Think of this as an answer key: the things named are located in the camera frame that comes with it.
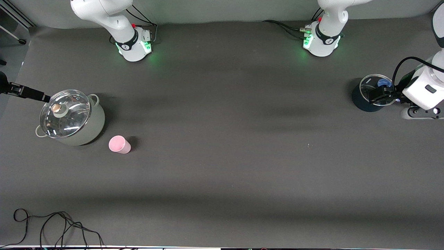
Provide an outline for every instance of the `pink cup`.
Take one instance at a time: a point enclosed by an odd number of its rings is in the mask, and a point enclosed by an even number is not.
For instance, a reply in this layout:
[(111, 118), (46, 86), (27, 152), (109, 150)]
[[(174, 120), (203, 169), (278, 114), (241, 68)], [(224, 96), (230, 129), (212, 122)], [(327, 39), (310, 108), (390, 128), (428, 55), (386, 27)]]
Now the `pink cup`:
[(108, 147), (112, 152), (117, 153), (128, 153), (131, 150), (131, 145), (120, 135), (111, 138)]

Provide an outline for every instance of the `white pot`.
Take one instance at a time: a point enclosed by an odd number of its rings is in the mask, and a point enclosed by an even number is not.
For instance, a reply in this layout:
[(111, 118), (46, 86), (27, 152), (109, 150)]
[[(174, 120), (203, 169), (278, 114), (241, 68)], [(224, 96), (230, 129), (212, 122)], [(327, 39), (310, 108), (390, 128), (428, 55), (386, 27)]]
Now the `white pot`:
[(36, 135), (78, 146), (96, 138), (104, 123), (105, 113), (99, 105), (99, 97), (95, 94), (86, 96), (70, 89), (52, 96), (49, 103), (43, 106)]

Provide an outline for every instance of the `gray table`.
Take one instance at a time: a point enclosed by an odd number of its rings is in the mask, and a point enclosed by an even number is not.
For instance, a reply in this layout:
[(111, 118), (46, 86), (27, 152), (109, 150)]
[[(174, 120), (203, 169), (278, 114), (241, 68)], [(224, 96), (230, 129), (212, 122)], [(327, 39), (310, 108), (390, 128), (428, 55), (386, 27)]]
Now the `gray table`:
[[(350, 100), (359, 78), (438, 51), (430, 19), (352, 20), (327, 58), (269, 23), (162, 25), (136, 63), (104, 29), (33, 30), (17, 82), (96, 93), (107, 123), (67, 146), (34, 135), (41, 103), (10, 98), (0, 242), (22, 237), (23, 207), (66, 210), (108, 245), (443, 249), (443, 121)], [(107, 148), (117, 134), (130, 154)], [(48, 225), (48, 243), (62, 227)], [(82, 244), (78, 231), (68, 244)]]

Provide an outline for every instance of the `pot lid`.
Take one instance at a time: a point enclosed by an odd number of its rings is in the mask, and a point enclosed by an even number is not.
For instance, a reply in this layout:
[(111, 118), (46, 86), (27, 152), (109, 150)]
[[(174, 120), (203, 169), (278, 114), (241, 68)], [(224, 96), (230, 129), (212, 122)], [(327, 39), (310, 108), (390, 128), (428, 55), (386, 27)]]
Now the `pot lid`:
[(51, 97), (40, 113), (40, 126), (51, 138), (61, 139), (78, 132), (91, 115), (88, 97), (79, 90), (61, 91)]

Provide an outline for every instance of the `cable connector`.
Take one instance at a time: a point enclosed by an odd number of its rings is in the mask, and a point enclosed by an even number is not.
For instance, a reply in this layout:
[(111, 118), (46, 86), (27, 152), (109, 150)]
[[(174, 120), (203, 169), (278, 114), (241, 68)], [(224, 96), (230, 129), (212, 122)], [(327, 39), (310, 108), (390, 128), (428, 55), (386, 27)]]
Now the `cable connector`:
[(302, 32), (302, 33), (311, 34), (311, 29), (310, 28), (299, 28), (299, 31)]

